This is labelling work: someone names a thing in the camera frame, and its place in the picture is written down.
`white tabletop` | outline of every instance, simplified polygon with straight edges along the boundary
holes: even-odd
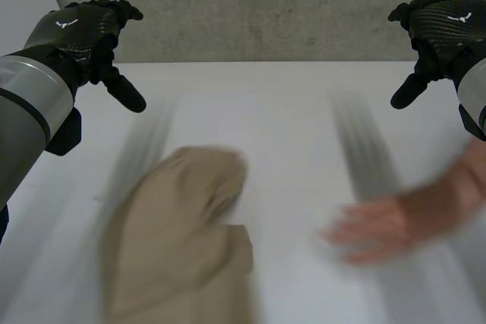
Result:
[[[391,108],[390,96],[411,69],[406,62],[125,66],[147,96],[142,115],[101,87],[82,89],[83,142],[64,158],[43,156],[10,202],[0,246],[0,322],[98,322],[96,242],[110,212],[175,148],[216,144],[248,160],[247,184],[226,220],[249,230],[261,322],[403,323],[387,316],[390,303],[373,269],[337,264],[315,231],[355,200],[332,95],[360,93],[368,101],[404,188],[434,178],[462,151],[469,136],[448,82],[434,84],[409,109]],[[415,297],[404,299],[407,310],[417,303],[418,311],[407,324],[485,322],[486,260],[475,249],[482,232],[479,222],[459,243],[404,258],[418,267],[393,283]]]

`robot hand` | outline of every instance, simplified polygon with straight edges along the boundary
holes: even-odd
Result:
[[[394,108],[410,105],[432,80],[452,79],[458,90],[468,71],[486,58],[485,0],[414,0],[399,5],[388,20],[400,22],[418,52],[415,72],[391,100]],[[466,130],[485,140],[482,123],[465,106],[459,111]]]
[[[71,3],[64,9],[43,17],[30,35],[25,50],[34,46],[51,46],[61,55],[77,62],[80,84],[102,81],[121,104],[133,112],[142,112],[142,95],[113,67],[113,49],[118,45],[120,30],[130,19],[141,20],[144,15],[129,2],[98,0]]]
[[[25,48],[12,55],[33,59],[52,69],[68,85],[73,99],[78,87],[88,81],[94,84],[101,81],[122,105],[133,112],[142,112],[146,108],[144,98],[112,63],[120,31],[130,19],[143,17],[125,0],[71,3],[44,16]],[[46,151],[62,156],[78,145],[80,139],[80,113],[73,108]]]

